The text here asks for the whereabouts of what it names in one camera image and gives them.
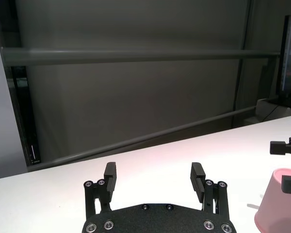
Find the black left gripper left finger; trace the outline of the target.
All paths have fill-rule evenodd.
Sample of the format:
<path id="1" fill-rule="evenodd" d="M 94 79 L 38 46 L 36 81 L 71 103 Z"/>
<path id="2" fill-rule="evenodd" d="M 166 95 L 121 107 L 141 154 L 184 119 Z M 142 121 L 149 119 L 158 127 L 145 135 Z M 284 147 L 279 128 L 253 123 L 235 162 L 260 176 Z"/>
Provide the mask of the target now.
<path id="1" fill-rule="evenodd" d="M 108 162 L 105 167 L 103 179 L 96 183 L 85 181 L 83 184 L 85 193 L 85 214 L 91 217 L 96 214 L 95 200 L 99 199 L 101 213 L 111 211 L 110 203 L 117 179 L 116 162 Z"/>

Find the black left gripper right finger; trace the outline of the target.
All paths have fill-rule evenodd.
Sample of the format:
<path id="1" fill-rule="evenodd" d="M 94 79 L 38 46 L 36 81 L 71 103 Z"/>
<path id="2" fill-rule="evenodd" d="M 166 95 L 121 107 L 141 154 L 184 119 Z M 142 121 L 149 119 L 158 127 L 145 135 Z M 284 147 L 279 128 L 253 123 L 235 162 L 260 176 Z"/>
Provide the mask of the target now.
<path id="1" fill-rule="evenodd" d="M 202 204 L 202 211 L 229 217 L 226 182 L 214 183 L 212 180 L 206 179 L 202 165 L 192 162 L 191 183 Z"/>

